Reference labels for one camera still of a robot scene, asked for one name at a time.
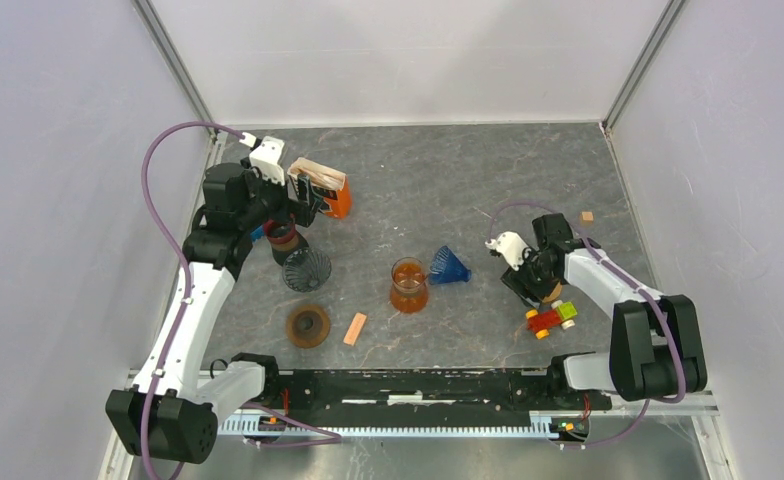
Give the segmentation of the orange coffee filter box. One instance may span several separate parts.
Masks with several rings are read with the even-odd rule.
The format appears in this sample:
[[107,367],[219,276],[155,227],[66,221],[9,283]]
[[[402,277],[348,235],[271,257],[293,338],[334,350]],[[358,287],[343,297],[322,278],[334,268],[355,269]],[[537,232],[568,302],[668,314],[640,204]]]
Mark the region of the orange coffee filter box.
[[292,180],[302,174],[311,182],[313,194],[320,199],[318,212],[330,218],[345,219],[352,206],[352,197],[347,175],[332,167],[299,157],[287,170]]

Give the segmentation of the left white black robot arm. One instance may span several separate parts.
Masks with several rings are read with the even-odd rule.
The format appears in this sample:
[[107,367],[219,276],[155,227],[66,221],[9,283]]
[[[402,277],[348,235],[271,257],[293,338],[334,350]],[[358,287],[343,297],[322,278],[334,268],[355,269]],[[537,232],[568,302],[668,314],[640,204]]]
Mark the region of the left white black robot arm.
[[220,424],[252,401],[270,407],[282,398],[277,361],[238,353],[206,384],[199,369],[216,318],[235,287],[262,228],[274,243],[293,245],[322,198],[308,175],[277,183],[258,167],[235,163],[209,168],[203,204],[183,242],[178,285],[158,338],[130,387],[110,392],[105,410],[134,456],[200,464],[213,450]]

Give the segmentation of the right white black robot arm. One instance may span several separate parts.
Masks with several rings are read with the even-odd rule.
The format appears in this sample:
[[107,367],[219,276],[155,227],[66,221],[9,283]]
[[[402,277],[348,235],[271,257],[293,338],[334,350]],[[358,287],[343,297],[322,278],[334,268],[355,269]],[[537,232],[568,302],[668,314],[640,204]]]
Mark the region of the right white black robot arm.
[[513,231],[485,243],[507,265],[504,285],[530,305],[548,304],[556,290],[572,286],[611,321],[607,351],[553,358],[545,382],[553,405],[570,408],[587,390],[626,401],[676,403],[706,388],[698,316],[689,297],[643,284],[596,242],[575,232],[561,213],[535,218],[532,228],[533,245]]

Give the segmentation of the blue glass dripper cone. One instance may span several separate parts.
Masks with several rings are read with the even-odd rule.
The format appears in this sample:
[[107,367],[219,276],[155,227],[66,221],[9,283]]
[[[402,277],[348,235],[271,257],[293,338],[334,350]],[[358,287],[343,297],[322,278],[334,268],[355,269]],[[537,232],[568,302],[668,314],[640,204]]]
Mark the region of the blue glass dripper cone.
[[431,284],[469,282],[471,277],[471,270],[463,264],[450,247],[444,245],[439,248],[429,267],[428,280]]

